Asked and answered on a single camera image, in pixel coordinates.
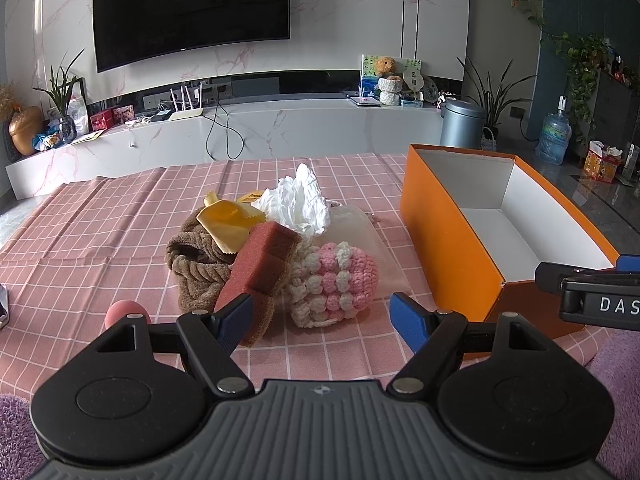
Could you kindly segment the brown braided plush headband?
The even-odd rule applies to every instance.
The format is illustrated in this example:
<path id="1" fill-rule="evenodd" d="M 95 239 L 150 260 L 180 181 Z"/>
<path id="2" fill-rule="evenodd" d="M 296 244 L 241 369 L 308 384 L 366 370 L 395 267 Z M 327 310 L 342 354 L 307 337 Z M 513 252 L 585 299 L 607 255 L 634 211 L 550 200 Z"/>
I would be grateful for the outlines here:
<path id="1" fill-rule="evenodd" d="M 166 245 L 165 261 L 178 284 L 181 313 L 212 312 L 228 282 L 235 255 L 224 254 L 193 211 Z"/>

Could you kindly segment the orange cardboard box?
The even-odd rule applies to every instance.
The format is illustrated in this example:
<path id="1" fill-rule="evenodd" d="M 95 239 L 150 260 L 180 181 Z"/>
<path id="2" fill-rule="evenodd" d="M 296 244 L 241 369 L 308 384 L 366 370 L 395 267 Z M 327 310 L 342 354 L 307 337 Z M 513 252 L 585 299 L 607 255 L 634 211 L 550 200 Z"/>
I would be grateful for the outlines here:
<path id="1" fill-rule="evenodd" d="M 472 322 L 515 311 L 551 338 L 579 327 L 537 287 L 538 264 L 609 269 L 618 258 L 569 198 L 510 154 L 410 145 L 400 215 L 437 307 Z"/>

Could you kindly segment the red scouring sponge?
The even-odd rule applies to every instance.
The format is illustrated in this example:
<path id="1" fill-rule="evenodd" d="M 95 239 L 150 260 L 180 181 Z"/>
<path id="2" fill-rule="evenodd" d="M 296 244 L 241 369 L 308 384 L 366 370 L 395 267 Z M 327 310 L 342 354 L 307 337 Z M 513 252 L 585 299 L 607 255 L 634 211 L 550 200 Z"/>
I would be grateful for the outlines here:
<path id="1" fill-rule="evenodd" d="M 252 296 L 253 321 L 241 341 L 243 346 L 256 344 L 268 330 L 277 296 L 290 277 L 299 242 L 296 232 L 275 221 L 258 223 L 250 229 L 215 304 L 215 311 L 219 311 L 239 294 Z"/>

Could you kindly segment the pink soft ball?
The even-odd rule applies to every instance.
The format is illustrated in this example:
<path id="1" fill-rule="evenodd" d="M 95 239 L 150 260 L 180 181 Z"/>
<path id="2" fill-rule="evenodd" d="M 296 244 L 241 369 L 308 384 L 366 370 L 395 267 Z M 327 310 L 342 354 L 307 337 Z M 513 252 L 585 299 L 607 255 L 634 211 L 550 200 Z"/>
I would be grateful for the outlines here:
<path id="1" fill-rule="evenodd" d="M 149 313 L 141 304 L 134 300 L 118 300 L 109 307 L 105 313 L 104 328 L 108 330 L 121 318 L 132 315 L 134 318 L 144 318 L 146 322 L 151 322 Z"/>

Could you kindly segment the translucent mesh drawstring bag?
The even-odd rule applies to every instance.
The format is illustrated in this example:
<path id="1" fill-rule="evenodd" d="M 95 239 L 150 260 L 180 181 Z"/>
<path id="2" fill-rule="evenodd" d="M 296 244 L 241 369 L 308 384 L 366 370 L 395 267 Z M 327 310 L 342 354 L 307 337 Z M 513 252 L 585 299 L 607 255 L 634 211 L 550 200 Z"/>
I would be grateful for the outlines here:
<path id="1" fill-rule="evenodd" d="M 410 284 L 369 216 L 356 206 L 329 208 L 330 224 L 316 237 L 318 245 L 346 242 L 371 256 L 378 266 L 378 288 L 375 298 L 388 298 L 393 292 L 411 292 Z"/>

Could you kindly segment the pink white crochet pouch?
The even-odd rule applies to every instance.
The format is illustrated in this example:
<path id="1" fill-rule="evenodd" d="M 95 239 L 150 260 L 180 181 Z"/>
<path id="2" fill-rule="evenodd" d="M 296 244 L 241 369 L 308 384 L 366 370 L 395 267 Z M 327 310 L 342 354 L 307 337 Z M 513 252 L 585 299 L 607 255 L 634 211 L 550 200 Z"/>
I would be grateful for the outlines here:
<path id="1" fill-rule="evenodd" d="M 370 307 L 377 288 L 378 266 L 361 248 L 300 242 L 284 294 L 293 323 L 314 330 L 356 318 Z"/>

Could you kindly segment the yellow snack packet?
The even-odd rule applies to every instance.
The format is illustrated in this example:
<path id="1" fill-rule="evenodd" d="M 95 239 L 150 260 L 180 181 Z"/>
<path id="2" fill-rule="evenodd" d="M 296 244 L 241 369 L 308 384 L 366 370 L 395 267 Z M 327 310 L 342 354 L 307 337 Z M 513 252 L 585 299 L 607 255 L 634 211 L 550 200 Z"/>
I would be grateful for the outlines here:
<path id="1" fill-rule="evenodd" d="M 266 215 L 250 203 L 221 200 L 215 192 L 204 197 L 204 208 L 196 220 L 224 254 L 237 254 L 246 243 L 250 229 L 266 221 Z"/>

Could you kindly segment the white tissue paper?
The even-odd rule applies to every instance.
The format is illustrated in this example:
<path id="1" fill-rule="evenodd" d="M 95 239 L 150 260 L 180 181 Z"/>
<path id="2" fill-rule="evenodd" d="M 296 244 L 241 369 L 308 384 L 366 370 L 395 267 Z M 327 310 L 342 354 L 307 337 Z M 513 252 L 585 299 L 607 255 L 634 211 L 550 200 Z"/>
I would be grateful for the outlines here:
<path id="1" fill-rule="evenodd" d="M 296 232 L 302 237 L 322 234 L 330 225 L 329 205 L 322 195 L 318 179 L 306 165 L 299 164 L 293 177 L 280 179 L 250 203 L 266 219 Z"/>

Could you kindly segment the purple fuzzy cushion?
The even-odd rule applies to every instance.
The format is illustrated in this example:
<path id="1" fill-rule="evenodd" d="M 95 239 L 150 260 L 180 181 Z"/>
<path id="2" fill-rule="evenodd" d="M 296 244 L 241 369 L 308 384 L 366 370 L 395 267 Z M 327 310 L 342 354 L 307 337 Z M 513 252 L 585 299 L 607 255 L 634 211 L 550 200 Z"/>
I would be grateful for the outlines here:
<path id="1" fill-rule="evenodd" d="M 598 462 L 617 479 L 639 478 L 639 333 L 612 333 L 589 365 L 615 405 L 614 422 Z"/>

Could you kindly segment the orange gift box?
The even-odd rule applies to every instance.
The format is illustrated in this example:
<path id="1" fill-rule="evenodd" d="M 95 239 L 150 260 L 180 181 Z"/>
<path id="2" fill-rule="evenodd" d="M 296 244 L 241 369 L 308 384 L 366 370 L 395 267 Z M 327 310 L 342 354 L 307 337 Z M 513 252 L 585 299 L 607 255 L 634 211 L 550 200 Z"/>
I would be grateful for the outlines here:
<path id="1" fill-rule="evenodd" d="M 619 148 L 591 141 L 582 172 L 591 180 L 612 183 L 622 159 L 623 151 Z"/>

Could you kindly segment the blue water jug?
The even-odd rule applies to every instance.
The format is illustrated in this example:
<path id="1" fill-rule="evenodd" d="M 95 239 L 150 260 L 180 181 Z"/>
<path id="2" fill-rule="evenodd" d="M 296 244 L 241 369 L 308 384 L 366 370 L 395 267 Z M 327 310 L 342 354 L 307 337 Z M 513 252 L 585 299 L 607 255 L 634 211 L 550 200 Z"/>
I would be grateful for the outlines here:
<path id="1" fill-rule="evenodd" d="M 535 154 L 538 158 L 560 166 L 572 136 L 572 126 L 566 112 L 565 96 L 559 97 L 558 109 L 544 118 Z"/>

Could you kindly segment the dark shelf cabinet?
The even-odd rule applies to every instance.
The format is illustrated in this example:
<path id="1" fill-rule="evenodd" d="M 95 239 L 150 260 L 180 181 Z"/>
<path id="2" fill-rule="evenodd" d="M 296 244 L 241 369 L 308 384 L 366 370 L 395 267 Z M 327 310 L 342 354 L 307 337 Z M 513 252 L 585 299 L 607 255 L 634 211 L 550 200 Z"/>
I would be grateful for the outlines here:
<path id="1" fill-rule="evenodd" d="M 601 141 L 623 151 L 623 159 L 616 174 L 622 170 L 634 149 L 639 146 L 638 130 L 639 95 L 626 84 L 608 73 L 600 73 L 596 100 L 593 105 L 592 124 L 589 133 L 591 141 Z"/>

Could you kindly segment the woven pink basket bag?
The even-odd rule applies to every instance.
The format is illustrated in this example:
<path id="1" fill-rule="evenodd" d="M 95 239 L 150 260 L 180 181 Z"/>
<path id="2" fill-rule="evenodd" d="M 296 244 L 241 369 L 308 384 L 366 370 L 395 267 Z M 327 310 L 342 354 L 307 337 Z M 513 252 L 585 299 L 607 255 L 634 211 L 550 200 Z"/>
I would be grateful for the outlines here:
<path id="1" fill-rule="evenodd" d="M 480 148 L 483 151 L 497 151 L 496 135 L 494 133 L 494 130 L 489 127 L 484 127 L 482 130 L 482 137 L 480 138 Z"/>

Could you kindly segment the grey metal trash can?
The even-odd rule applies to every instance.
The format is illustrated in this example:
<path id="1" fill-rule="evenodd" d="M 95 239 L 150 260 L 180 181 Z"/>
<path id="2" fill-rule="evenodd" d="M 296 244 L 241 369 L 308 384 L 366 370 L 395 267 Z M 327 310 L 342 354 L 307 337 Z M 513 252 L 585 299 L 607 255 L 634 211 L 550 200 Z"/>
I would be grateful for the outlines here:
<path id="1" fill-rule="evenodd" d="M 442 133 L 440 144 L 450 148 L 480 148 L 486 122 L 486 110 L 475 103 L 447 100 L 440 107 Z"/>

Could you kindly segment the long leaf potted plant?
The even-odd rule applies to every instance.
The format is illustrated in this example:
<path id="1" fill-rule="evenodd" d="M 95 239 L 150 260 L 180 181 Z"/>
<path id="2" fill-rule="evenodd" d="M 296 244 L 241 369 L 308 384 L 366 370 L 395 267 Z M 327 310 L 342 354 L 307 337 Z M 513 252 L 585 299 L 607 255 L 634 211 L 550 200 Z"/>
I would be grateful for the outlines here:
<path id="1" fill-rule="evenodd" d="M 472 89 L 475 91 L 474 96 L 467 94 L 466 97 L 484 110 L 484 130 L 490 131 L 496 138 L 499 134 L 502 113 L 511 105 L 528 103 L 532 100 L 525 96 L 514 98 L 512 92 L 522 84 L 534 80 L 536 75 L 528 75 L 509 82 L 506 80 L 506 76 L 509 75 L 511 70 L 512 60 L 506 64 L 498 79 L 491 76 L 491 72 L 487 72 L 485 76 L 482 76 L 468 56 L 464 61 L 461 58 L 457 58 L 457 61 L 462 67 L 463 75 L 469 79 Z"/>

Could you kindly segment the hanging vine plant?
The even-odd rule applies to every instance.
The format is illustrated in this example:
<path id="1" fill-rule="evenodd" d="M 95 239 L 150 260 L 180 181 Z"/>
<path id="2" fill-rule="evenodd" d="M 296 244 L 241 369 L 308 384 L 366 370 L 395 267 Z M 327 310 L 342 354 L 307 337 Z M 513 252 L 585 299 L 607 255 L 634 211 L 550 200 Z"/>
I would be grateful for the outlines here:
<path id="1" fill-rule="evenodd" d="M 555 96 L 566 99 L 565 114 L 572 142 L 585 145 L 593 125 L 591 101 L 608 64 L 610 42 L 597 23 L 601 0 L 510 0 L 539 32 L 539 52 L 529 123 L 541 124 L 541 113 Z"/>

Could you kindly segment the white marble tv console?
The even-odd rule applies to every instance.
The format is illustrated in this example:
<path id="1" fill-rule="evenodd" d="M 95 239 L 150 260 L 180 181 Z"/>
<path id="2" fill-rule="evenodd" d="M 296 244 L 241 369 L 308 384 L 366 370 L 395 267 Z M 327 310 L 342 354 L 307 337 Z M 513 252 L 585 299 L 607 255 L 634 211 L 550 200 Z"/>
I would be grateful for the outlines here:
<path id="1" fill-rule="evenodd" d="M 156 167 L 214 160 L 404 154 L 439 144 L 435 107 L 358 107 L 346 99 L 218 105 L 195 118 L 119 126 L 96 140 L 63 145 L 6 168 L 17 198 L 46 195 L 63 183 L 122 177 Z"/>

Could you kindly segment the white wifi router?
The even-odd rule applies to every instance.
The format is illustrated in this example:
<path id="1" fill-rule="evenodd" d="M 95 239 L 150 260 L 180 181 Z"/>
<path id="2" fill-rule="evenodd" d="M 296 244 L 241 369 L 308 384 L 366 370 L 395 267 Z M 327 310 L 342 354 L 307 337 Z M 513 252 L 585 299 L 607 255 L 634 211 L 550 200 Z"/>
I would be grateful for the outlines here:
<path id="1" fill-rule="evenodd" d="M 203 115 L 201 88 L 191 89 L 188 86 L 181 86 L 180 90 L 170 89 L 169 95 L 174 107 L 168 118 L 170 122 Z"/>

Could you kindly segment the round paper fan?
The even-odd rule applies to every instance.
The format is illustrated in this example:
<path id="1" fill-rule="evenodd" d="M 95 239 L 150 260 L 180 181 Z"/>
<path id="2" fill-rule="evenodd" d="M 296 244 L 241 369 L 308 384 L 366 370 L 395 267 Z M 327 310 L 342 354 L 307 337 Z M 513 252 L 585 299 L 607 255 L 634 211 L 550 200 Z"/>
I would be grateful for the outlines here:
<path id="1" fill-rule="evenodd" d="M 424 87 L 424 78 L 420 70 L 416 67 L 408 67 L 402 73 L 402 79 L 414 97 L 417 98 Z"/>

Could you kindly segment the red gift box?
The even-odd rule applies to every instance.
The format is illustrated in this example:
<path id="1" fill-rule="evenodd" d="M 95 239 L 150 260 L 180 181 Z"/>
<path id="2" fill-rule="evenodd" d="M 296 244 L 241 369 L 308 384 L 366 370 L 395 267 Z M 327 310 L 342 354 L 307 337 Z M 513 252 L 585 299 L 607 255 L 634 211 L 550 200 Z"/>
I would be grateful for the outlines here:
<path id="1" fill-rule="evenodd" d="M 106 130 L 114 126 L 114 114 L 112 110 L 102 110 L 90 116 L 92 131 Z"/>

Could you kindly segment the white knitted pot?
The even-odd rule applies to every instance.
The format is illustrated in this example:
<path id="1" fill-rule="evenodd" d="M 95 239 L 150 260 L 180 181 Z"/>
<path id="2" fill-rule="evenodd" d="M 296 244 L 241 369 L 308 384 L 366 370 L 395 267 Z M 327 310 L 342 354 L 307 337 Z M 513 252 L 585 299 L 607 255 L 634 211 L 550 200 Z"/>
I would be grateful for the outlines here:
<path id="1" fill-rule="evenodd" d="M 378 78 L 378 90 L 380 90 L 380 102 L 385 106 L 399 106 L 404 81 L 401 76 L 390 75 Z"/>

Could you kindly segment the brown teddy bear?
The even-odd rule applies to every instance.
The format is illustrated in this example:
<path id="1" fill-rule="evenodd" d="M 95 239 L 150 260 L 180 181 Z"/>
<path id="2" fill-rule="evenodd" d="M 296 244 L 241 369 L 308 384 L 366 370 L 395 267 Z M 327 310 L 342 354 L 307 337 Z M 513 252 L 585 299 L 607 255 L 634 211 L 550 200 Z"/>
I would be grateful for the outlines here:
<path id="1" fill-rule="evenodd" d="M 388 78 L 396 75 L 396 62 L 390 56 L 379 56 L 374 63 L 378 78 Z"/>

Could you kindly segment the golden gourd ornament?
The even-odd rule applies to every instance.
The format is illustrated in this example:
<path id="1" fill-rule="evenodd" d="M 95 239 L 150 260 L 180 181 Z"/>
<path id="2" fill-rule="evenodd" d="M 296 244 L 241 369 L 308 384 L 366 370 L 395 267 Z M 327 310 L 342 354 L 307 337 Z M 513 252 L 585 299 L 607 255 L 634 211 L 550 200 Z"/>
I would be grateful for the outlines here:
<path id="1" fill-rule="evenodd" d="M 20 107 L 14 104 L 12 116 L 9 122 L 9 135 L 14 148 L 23 155 L 30 156 L 35 153 L 32 141 L 44 128 L 44 117 L 38 106 Z"/>

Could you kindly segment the left potted grass plant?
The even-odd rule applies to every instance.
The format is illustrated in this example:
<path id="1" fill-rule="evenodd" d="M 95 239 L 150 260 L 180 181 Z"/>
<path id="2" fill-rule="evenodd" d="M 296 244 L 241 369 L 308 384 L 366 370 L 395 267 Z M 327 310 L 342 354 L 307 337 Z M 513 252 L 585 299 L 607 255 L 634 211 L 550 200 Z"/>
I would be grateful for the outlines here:
<path id="1" fill-rule="evenodd" d="M 49 97 L 58 112 L 58 134 L 64 144 L 70 144 L 77 136 L 76 126 L 68 114 L 68 108 L 74 87 L 80 81 L 80 77 L 72 73 L 72 67 L 84 52 L 85 50 L 80 50 L 67 65 L 60 65 L 56 70 L 50 67 L 47 88 L 34 87 L 34 90 Z"/>

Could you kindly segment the black wall television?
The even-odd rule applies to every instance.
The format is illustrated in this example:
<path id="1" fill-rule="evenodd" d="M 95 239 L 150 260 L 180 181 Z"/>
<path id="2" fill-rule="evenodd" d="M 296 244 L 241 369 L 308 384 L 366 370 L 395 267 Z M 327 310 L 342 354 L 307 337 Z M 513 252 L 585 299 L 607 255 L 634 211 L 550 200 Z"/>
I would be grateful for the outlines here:
<path id="1" fill-rule="evenodd" d="M 291 37 L 290 0 L 92 0 L 96 70 L 221 44 Z"/>

